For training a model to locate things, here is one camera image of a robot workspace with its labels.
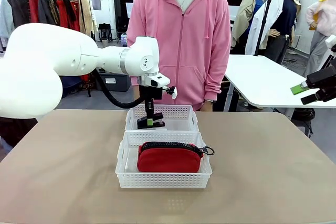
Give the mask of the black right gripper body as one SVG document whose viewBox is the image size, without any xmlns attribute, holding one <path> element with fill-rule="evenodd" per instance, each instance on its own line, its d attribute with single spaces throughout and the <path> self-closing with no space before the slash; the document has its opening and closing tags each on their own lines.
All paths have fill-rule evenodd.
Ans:
<svg viewBox="0 0 336 224">
<path fill-rule="evenodd" d="M 310 89 L 319 89 L 316 93 L 320 101 L 327 102 L 335 98 L 335 66 L 330 65 L 307 76 Z"/>
</svg>

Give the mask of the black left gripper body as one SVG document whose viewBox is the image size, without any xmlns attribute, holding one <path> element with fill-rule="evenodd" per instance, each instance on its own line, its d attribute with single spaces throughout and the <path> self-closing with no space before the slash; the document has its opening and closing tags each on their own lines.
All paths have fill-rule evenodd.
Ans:
<svg viewBox="0 0 336 224">
<path fill-rule="evenodd" d="M 161 100 L 162 88 L 139 86 L 139 96 L 145 99 Z"/>
</svg>

